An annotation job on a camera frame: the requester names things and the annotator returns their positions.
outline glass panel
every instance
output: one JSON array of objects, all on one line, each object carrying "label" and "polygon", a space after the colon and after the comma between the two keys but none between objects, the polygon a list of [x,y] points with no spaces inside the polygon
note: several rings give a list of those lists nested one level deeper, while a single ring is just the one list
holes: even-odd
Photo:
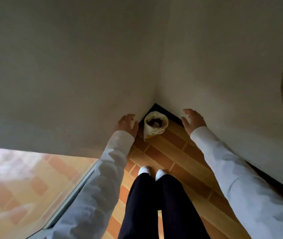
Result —
[{"label": "glass panel", "polygon": [[0,149],[0,239],[42,229],[96,160]]}]

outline white wall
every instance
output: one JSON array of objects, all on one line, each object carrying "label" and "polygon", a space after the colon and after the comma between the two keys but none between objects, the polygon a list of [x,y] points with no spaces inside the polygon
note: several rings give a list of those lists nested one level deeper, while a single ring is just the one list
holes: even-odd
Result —
[{"label": "white wall", "polygon": [[157,103],[283,183],[283,0],[172,0]]},{"label": "white wall", "polygon": [[167,3],[0,0],[0,148],[98,157],[154,104]]}]

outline person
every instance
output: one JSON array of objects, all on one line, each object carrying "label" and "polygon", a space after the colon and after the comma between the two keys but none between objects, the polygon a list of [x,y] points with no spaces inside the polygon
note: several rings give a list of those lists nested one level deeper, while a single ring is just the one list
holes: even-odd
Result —
[{"label": "person", "polygon": [[[208,128],[203,117],[184,109],[182,122],[204,154],[221,191],[252,239],[283,239],[283,198]],[[101,238],[119,199],[128,152],[137,135],[133,114],[123,116],[96,163],[90,182],[53,227],[48,239]],[[162,210],[164,237],[210,238],[182,184],[160,170],[154,180],[142,167],[129,192],[119,237],[158,238]]]}]

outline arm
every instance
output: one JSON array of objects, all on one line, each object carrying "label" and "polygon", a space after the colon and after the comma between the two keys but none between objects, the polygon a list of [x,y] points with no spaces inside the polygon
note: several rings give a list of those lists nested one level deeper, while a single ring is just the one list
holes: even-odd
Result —
[{"label": "arm", "polygon": [[250,236],[283,238],[283,198],[205,124],[192,130],[190,137],[203,152],[221,191]]},{"label": "arm", "polygon": [[95,171],[74,202],[56,223],[47,239],[100,239],[119,199],[128,152],[135,140],[138,123],[131,129],[128,118],[117,130],[96,163]]}]

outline left hand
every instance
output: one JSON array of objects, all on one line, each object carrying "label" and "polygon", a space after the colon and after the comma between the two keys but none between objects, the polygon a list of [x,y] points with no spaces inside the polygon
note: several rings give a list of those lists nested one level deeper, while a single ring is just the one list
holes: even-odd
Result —
[{"label": "left hand", "polygon": [[138,132],[138,122],[135,121],[133,128],[130,126],[132,120],[134,120],[135,114],[127,114],[123,116],[117,123],[116,131],[125,131],[136,138]]}]

